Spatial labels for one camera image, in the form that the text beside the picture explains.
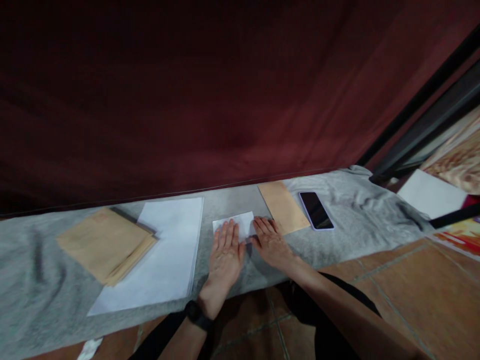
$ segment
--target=gray fabric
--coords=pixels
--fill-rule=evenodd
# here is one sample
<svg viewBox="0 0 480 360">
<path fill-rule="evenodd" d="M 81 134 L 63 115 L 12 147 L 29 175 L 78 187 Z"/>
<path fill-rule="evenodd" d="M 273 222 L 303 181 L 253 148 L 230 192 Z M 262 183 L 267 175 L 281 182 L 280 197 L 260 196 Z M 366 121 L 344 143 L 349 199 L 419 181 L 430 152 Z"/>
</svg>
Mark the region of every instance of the gray fabric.
<svg viewBox="0 0 480 360">
<path fill-rule="evenodd" d="M 316 191 L 336 226 L 334 231 L 305 228 L 285 238 L 315 268 L 391 250 L 433 231 L 430 224 L 394 193 L 369 182 L 360 167 L 284 180 L 298 201 L 298 192 Z M 208 274 L 212 221 L 253 211 L 270 212 L 256 185 L 247 185 L 159 199 L 204 197 L 198 256 L 196 297 Z M 116 207 L 138 218 L 145 201 Z M 20 359 L 128 328 L 181 310 L 189 299 L 86 317 L 102 286 L 66 255 L 55 238 L 97 209 L 53 212 L 0 222 L 0 352 Z M 248 255 L 230 296 L 262 289 L 286 278 L 248 246 Z"/>
</svg>

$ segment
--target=left hand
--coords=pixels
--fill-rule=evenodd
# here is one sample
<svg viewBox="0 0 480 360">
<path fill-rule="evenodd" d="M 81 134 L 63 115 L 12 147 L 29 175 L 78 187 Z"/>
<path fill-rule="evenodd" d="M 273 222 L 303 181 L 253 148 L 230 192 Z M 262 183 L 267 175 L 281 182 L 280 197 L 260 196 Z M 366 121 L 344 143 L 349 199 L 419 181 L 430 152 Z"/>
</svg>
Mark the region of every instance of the left hand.
<svg viewBox="0 0 480 360">
<path fill-rule="evenodd" d="M 245 243 L 239 244 L 239 225 L 231 219 L 213 236 L 208 279 L 198 304 L 209 319 L 215 319 L 232 286 L 237 282 L 245 257 Z"/>
</svg>

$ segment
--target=phone case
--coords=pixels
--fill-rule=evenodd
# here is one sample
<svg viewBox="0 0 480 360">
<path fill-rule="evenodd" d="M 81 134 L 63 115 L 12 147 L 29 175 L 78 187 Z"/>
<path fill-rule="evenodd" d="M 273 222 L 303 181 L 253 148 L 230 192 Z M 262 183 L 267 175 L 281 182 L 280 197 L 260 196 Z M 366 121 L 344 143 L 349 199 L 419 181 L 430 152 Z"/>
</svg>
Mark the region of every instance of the phone case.
<svg viewBox="0 0 480 360">
<path fill-rule="evenodd" d="M 307 207 L 305 206 L 305 203 L 304 203 L 304 200 L 302 199 L 302 197 L 300 196 L 300 194 L 303 194 L 303 193 L 315 193 L 315 191 L 300 191 L 298 193 L 298 197 L 300 198 L 300 202 L 303 206 L 303 209 L 305 210 L 305 213 L 306 213 L 306 217 L 308 218 L 308 221 L 310 222 L 310 225 L 311 225 L 311 228 L 313 229 L 313 231 L 331 231 L 331 230 L 334 230 L 335 229 L 335 224 L 334 222 L 332 221 L 332 217 L 330 216 L 329 212 L 327 211 L 327 208 L 324 206 L 324 203 L 322 202 L 322 200 L 320 200 L 320 196 L 317 194 L 316 196 L 318 197 L 318 201 L 320 201 L 320 204 L 323 206 L 323 209 L 325 210 L 326 212 L 326 215 L 328 216 L 328 218 L 330 219 L 330 222 L 331 224 L 333 225 L 332 228 L 330 229 L 316 229 L 314 227 L 314 224 L 312 222 L 312 219 L 310 218 L 310 215 L 309 215 L 309 212 L 307 211 Z"/>
</svg>

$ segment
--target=wrist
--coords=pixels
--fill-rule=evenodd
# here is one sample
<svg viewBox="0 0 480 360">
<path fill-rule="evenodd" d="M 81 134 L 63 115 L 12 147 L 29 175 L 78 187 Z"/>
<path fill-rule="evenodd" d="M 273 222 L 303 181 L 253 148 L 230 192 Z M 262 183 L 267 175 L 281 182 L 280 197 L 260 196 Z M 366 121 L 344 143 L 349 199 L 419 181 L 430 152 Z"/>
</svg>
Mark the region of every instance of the wrist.
<svg viewBox="0 0 480 360">
<path fill-rule="evenodd" d="M 209 279 L 206 281 L 198 294 L 197 303 L 207 318 L 215 320 L 229 291 L 226 286 L 215 285 Z"/>
<path fill-rule="evenodd" d="M 285 262 L 284 266 L 279 268 L 279 270 L 287 277 L 298 283 L 299 278 L 301 277 L 302 273 L 305 272 L 306 267 L 310 268 L 310 266 L 303 261 L 300 256 L 293 254 L 292 257 Z"/>
</svg>

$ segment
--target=phone screen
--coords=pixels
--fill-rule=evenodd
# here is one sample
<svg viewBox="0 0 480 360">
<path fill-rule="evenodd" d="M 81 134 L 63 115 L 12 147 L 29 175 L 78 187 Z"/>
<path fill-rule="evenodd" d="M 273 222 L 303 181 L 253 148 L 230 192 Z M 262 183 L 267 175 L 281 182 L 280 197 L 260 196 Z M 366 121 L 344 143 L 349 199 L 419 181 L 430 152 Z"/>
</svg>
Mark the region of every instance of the phone screen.
<svg viewBox="0 0 480 360">
<path fill-rule="evenodd" d="M 314 192 L 301 192 L 301 200 L 315 229 L 333 229 L 334 225 Z"/>
</svg>

